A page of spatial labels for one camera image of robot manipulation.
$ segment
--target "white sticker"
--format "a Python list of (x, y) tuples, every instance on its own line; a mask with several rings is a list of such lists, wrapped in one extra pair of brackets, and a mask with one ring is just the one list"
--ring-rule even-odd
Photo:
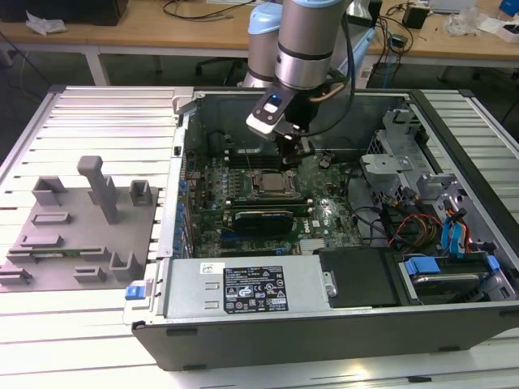
[(225, 262), (202, 262), (200, 274), (223, 274)]

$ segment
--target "black box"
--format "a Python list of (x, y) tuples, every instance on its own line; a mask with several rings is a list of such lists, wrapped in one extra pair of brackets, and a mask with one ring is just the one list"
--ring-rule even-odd
[(429, 15), (431, 8), (423, 6), (407, 6), (405, 9), (404, 17), (402, 18), (402, 24), (407, 28), (420, 29), (425, 22), (425, 19)]
[(128, 0), (0, 0), (2, 22), (24, 22), (25, 10), (42, 19), (115, 26)]

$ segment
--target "aluminum slat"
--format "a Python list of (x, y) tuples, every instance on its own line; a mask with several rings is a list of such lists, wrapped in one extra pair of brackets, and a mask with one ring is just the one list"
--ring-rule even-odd
[[(15, 176), (78, 176), (77, 164), (70, 162), (29, 162), (12, 170)], [(167, 174), (169, 162), (105, 162), (102, 173), (105, 175), (132, 176), (138, 174)]]
[(465, 97), (453, 93), (424, 93), (429, 101), (465, 101)]
[(447, 127), (467, 127), (467, 126), (477, 126), (482, 127), (487, 123), (483, 119), (470, 119), (470, 118), (459, 118), (459, 119), (444, 119), (444, 123)]
[(126, 161), (159, 161), (169, 160), (171, 150), (168, 148), (151, 148), (135, 150), (124, 149), (86, 149), (86, 150), (33, 150), (26, 152), (24, 162), (77, 162), (82, 156), (100, 156), (103, 162), (126, 162)]
[(99, 88), (99, 89), (82, 89), (67, 88), (62, 94), (62, 99), (172, 99), (174, 88), (170, 89), (124, 89), (124, 88)]
[(65, 98), (61, 99), (56, 108), (169, 108), (172, 109), (171, 99), (92, 99), (92, 98)]
[(128, 116), (117, 117), (91, 117), (88, 115), (77, 116), (74, 118), (69, 117), (54, 117), (47, 120), (45, 123), (47, 126), (167, 126), (173, 125), (173, 119), (169, 117), (134, 117), (129, 118)]
[(441, 110), (441, 109), (448, 109), (448, 110), (469, 110), (474, 111), (469, 103), (467, 103), (465, 100), (463, 101), (431, 101), (431, 105), (434, 109)]
[(497, 137), (497, 134), (488, 127), (453, 127), (450, 131), (454, 136), (482, 136), (482, 137)]
[[(431, 104), (440, 108), (437, 113), (442, 117), (476, 168), (488, 181), (512, 216), (518, 220), (519, 214), (519, 160), (508, 145), (490, 127), (476, 109), (461, 94), (441, 100), (439, 94), (427, 94)], [(467, 114), (467, 106), (473, 115)], [(436, 162), (446, 173), (451, 172), (450, 164), (434, 144), (427, 143)]]
[(438, 109), (436, 112), (442, 118), (478, 118), (478, 114), (468, 109)]
[[(433, 143), (428, 143), (427, 146), (431, 151), (432, 155), (436, 158), (444, 158), (441, 151)], [(464, 148), (467, 155), (471, 158), (502, 158), (502, 159), (515, 159), (516, 157), (507, 147), (466, 147)]]
[(153, 138), (173, 136), (171, 126), (162, 127), (45, 127), (39, 138)]
[(478, 136), (457, 138), (462, 147), (506, 147), (503, 141), (497, 137), (482, 138)]
[(173, 145), (173, 137), (161, 138), (59, 138), (34, 139), (32, 150), (71, 150), (89, 148), (168, 148)]
[[(83, 176), (63, 176), (59, 178), (62, 184), (66, 188), (86, 188), (88, 187), (88, 180)], [(113, 175), (112, 181), (116, 187), (130, 186), (134, 180), (148, 180), (150, 186), (156, 186), (157, 188), (165, 188), (168, 181), (167, 174), (140, 174), (140, 175), (127, 175), (118, 176)], [(0, 190), (32, 190), (38, 181), (38, 177), (10, 177), (4, 181), (0, 186)]]
[(82, 108), (82, 109), (53, 109), (52, 118), (170, 118), (173, 116), (171, 108)]

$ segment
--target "white paper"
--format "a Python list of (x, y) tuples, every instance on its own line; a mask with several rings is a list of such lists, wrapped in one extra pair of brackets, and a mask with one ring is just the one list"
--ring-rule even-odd
[(41, 35), (52, 34), (53, 32), (66, 31), (65, 22), (63, 22), (62, 20), (40, 19), (34, 15), (29, 14), (28, 12), (26, 13), (28, 21), (25, 22), (25, 25)]
[(496, 34), (497, 31), (504, 26), (506, 22), (494, 18), (486, 17), (479, 25), (478, 29), (489, 32), (490, 34)]

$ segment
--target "gray plastic peg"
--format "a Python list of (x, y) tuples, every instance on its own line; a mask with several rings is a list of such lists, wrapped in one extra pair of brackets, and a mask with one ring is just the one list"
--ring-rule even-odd
[(108, 224), (117, 223), (117, 207), (114, 192), (106, 185), (106, 180), (101, 173), (103, 160), (100, 156), (82, 156), (78, 163), (78, 172), (85, 176), (92, 187), (103, 214)]

